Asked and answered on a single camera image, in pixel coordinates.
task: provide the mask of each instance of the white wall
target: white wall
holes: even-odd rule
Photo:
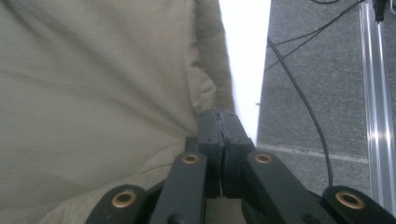
[[[271,0],[219,0],[236,114],[256,144]]]

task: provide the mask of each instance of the black plastic part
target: black plastic part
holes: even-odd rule
[[[336,194],[341,192],[345,198]],[[337,186],[324,191],[322,203],[339,223],[346,224],[395,224],[396,219],[388,211],[363,193],[348,187]]]
[[[197,145],[198,152],[207,157],[207,198],[217,198],[220,196],[223,142],[218,125],[218,112],[216,110],[207,110],[201,114]]]
[[[336,223],[275,155],[250,153],[244,175],[271,223]]]
[[[202,224],[205,211],[206,156],[178,155],[165,181],[150,224]]]
[[[141,209],[142,212],[140,212],[138,223],[140,224],[149,223],[152,213],[154,212],[154,208],[158,202],[158,199],[160,198],[164,183],[165,181],[161,181],[160,183],[158,183],[157,185],[146,191],[147,197],[144,202],[144,206]]]
[[[184,151],[198,152],[198,142],[196,137],[187,137],[184,145]]]
[[[384,20],[385,5],[387,0],[374,0],[373,8],[375,11],[375,21],[380,22]]]
[[[242,213],[244,214],[244,218],[247,224],[271,223],[268,217],[266,217],[261,210],[259,210],[252,204],[248,203],[246,200],[242,201],[241,207],[242,207]]]
[[[225,148],[222,162],[221,186],[223,195],[227,198],[242,198],[242,162],[248,153],[256,150],[251,139],[248,138],[239,118],[232,112],[219,112],[219,126],[223,134]]]
[[[113,197],[125,190],[132,190],[136,195],[136,201],[123,208],[113,206]],[[86,224],[140,224],[141,216],[139,214],[145,200],[146,192],[137,186],[123,185],[116,187],[106,193],[93,208]]]

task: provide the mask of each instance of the floor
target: floor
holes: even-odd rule
[[[357,0],[319,5],[310,0],[273,0],[268,36],[274,43],[318,29]],[[396,16],[386,9],[386,61],[396,113]],[[282,55],[308,37],[278,45]],[[262,85],[258,149],[274,152],[315,193],[328,185],[318,131],[277,57],[267,49]],[[361,58],[360,7],[286,58],[311,104],[330,150],[334,185],[370,194]]]

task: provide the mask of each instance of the screw hole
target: screw hole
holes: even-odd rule
[[[360,197],[350,192],[346,192],[346,191],[337,192],[335,194],[335,198],[342,205],[352,209],[362,209],[364,207],[363,200]]]
[[[194,164],[194,163],[198,162],[198,160],[199,160],[199,158],[192,154],[187,155],[183,158],[184,163],[187,163],[187,164]]]
[[[272,162],[272,157],[267,154],[258,154],[254,157],[254,160],[260,163],[268,164]]]
[[[136,194],[131,189],[126,189],[113,197],[111,203],[116,208],[124,208],[136,202]]]

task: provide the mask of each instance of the white stripe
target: white stripe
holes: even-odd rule
[[[259,143],[257,145],[257,149],[258,150],[277,151],[277,152],[286,152],[286,153],[290,153],[290,154],[324,158],[323,152],[314,150],[312,148],[299,149],[299,148],[281,147],[281,146],[273,146],[273,145]],[[329,156],[330,156],[330,159],[332,159],[332,160],[352,161],[352,162],[358,162],[358,163],[363,163],[363,164],[369,163],[368,159],[366,157],[359,156],[359,155],[350,156],[350,155],[343,154],[343,153],[332,152]]]

